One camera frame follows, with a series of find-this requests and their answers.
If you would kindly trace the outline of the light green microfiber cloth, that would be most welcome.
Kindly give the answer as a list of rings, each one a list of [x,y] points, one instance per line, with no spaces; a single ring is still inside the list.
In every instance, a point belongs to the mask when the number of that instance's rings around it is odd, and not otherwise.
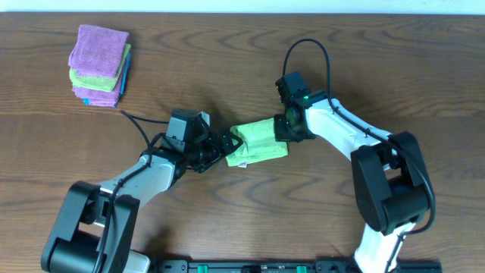
[[[242,145],[226,157],[229,167],[247,166],[288,155],[287,144],[276,141],[273,118],[232,126],[230,131],[242,139]]]

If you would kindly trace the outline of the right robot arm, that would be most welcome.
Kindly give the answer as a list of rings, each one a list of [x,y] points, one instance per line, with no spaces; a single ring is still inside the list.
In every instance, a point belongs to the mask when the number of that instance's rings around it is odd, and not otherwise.
[[[417,139],[372,127],[328,92],[282,91],[275,116],[280,142],[321,137],[351,162],[355,201],[365,221],[353,254],[360,272],[391,272],[406,237],[433,224],[436,199]]]

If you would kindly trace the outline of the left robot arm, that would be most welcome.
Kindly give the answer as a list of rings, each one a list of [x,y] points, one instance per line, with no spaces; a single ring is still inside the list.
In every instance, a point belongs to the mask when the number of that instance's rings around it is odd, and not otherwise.
[[[184,140],[159,133],[147,144],[124,173],[69,188],[42,253],[43,271],[147,272],[150,259],[131,250],[139,210],[186,170],[207,171],[243,140],[230,130],[216,134],[204,127]]]

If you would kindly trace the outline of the green folded cloth in stack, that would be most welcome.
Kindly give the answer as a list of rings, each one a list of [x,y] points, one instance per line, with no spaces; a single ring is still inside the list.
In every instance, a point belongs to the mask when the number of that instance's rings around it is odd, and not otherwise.
[[[111,92],[116,86],[124,65],[127,62],[127,57],[130,54],[131,44],[126,44],[124,47],[124,53],[122,55],[122,60],[120,66],[117,69],[117,73],[114,78],[108,77],[96,77],[96,76],[81,76],[77,70],[69,70],[69,78],[73,87],[83,87],[87,89],[99,90],[102,92]]]

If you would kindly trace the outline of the lower purple folded cloth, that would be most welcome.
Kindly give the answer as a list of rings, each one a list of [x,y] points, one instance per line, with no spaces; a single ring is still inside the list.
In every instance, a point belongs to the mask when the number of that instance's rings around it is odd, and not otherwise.
[[[115,78],[80,76],[76,70],[69,73],[73,84],[73,92],[90,105],[107,105],[116,107],[119,98],[124,93],[126,73],[123,71]]]

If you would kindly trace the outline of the purple folded cloth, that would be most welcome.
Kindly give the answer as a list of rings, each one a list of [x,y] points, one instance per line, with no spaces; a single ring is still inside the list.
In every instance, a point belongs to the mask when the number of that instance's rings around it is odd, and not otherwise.
[[[86,76],[114,78],[124,54],[129,33],[105,27],[79,26],[77,43],[68,65]]]
[[[73,92],[90,105],[107,105],[116,107],[119,98],[124,93],[126,73],[123,71],[115,78],[80,76],[76,70],[69,73],[73,84]]]

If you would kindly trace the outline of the blue folded cloth at bottom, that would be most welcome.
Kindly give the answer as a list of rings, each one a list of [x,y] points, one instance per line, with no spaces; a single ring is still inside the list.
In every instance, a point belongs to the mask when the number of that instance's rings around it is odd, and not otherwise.
[[[106,93],[89,89],[87,91],[87,97],[82,98],[83,103],[85,105],[116,108],[119,100],[124,94],[127,75],[130,69],[131,57],[132,55],[129,53],[124,64],[124,68],[121,71],[121,75],[118,78],[117,84],[111,92]]]

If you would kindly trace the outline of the top purple folded cloth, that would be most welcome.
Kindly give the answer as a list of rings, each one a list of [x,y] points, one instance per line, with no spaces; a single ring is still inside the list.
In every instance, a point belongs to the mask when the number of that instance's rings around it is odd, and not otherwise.
[[[105,27],[79,26],[77,43],[68,65],[86,76],[114,78],[124,54],[129,33]]]

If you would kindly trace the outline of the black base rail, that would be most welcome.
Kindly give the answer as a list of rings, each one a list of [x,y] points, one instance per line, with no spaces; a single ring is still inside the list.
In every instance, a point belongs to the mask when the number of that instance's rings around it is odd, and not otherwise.
[[[164,260],[149,272],[156,273],[357,273],[357,265],[346,259],[314,262],[187,262]]]

